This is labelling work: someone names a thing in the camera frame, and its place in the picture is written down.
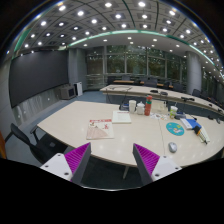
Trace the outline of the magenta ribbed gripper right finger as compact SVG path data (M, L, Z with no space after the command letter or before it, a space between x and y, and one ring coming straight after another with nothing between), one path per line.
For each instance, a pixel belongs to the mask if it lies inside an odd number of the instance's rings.
M181 170L181 167L169 157L159 156L136 143L133 144L133 155L143 185L148 185L151 182Z

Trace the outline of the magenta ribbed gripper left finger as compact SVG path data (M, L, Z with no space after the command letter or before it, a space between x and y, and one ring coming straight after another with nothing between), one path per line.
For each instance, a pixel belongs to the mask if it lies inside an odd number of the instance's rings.
M80 184L91 155L91 144L87 143L72 151L57 153L41 166L41 169L65 180Z

